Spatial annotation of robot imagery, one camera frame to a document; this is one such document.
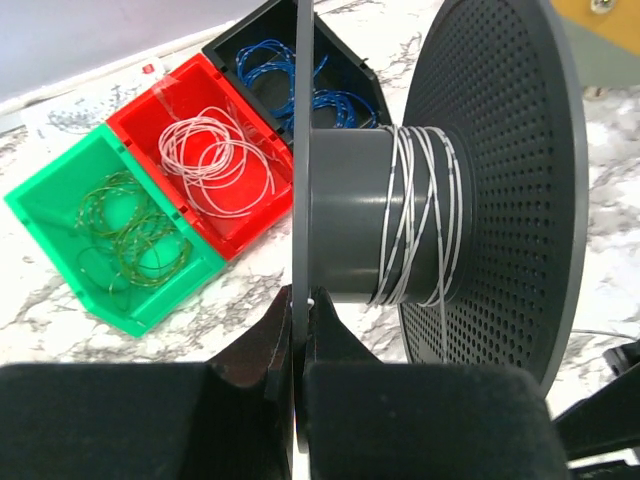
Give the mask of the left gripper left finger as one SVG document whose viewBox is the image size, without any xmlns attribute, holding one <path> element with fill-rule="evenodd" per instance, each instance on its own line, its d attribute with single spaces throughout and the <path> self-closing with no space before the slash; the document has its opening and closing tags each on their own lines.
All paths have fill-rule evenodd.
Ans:
<svg viewBox="0 0 640 480">
<path fill-rule="evenodd" d="M 291 291 L 207 361 L 1 370 L 5 479 L 288 479 Z"/>
</svg>

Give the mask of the black spool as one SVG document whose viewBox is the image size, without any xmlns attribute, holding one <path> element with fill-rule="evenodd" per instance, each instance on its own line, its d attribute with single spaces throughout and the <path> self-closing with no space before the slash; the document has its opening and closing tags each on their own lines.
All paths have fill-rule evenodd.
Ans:
<svg viewBox="0 0 640 480">
<path fill-rule="evenodd" d="M 380 361 L 527 371 L 543 397 L 580 291 L 580 88 L 547 1 L 447 1 L 400 125 L 317 128 L 314 5 L 297 5 L 293 310 L 297 432 L 313 292 Z"/>
</svg>

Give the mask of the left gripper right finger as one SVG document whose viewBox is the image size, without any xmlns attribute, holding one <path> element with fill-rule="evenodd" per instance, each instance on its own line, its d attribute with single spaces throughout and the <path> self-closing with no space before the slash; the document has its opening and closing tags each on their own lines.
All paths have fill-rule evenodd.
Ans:
<svg viewBox="0 0 640 480">
<path fill-rule="evenodd" d="M 565 479 L 537 382 L 504 365 L 378 360 L 313 292 L 303 376 L 315 479 Z"/>
</svg>

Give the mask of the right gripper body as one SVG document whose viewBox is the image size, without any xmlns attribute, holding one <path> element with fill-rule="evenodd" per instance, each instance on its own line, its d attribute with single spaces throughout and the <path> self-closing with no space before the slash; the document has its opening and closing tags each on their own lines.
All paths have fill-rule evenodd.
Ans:
<svg viewBox="0 0 640 480">
<path fill-rule="evenodd" d="M 614 379 L 554 420 L 570 460 L 639 453 L 639 342 L 608 349 L 604 358 Z"/>
</svg>

